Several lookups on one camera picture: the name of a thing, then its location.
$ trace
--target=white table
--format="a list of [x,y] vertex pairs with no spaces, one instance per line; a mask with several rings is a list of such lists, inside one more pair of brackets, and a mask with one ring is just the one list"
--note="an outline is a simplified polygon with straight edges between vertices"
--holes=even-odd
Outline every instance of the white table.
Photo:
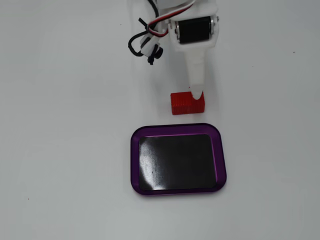
[[[319,239],[320,1],[218,5],[206,112],[172,116],[183,56],[127,48],[146,1],[1,1],[0,239]],[[223,190],[136,194],[132,133],[201,122],[222,135]]]

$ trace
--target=black square surface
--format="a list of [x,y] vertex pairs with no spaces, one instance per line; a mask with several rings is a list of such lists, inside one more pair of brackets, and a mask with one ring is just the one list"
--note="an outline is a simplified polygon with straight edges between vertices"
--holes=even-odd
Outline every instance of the black square surface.
[[206,134],[142,137],[139,187],[144,191],[213,188],[216,174]]

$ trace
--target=black servo motor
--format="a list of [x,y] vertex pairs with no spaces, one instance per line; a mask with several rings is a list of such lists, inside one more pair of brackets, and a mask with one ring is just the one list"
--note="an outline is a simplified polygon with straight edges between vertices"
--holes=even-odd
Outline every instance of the black servo motor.
[[214,34],[214,20],[210,16],[178,21],[175,25],[180,44],[207,41]]

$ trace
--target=red cube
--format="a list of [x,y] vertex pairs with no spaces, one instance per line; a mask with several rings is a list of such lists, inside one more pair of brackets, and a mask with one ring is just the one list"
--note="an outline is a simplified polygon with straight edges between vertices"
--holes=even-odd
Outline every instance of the red cube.
[[203,93],[199,100],[195,100],[190,91],[171,94],[171,108],[173,115],[204,113],[205,105],[206,103]]

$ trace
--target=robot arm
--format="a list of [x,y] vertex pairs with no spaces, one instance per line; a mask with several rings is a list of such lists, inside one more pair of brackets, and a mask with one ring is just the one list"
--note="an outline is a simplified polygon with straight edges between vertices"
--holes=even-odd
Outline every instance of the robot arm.
[[169,34],[174,49],[184,52],[190,89],[198,100],[205,84],[205,53],[215,47],[219,35],[216,0],[155,0],[155,3],[161,16],[146,26],[140,53],[148,58],[161,57],[159,40]]

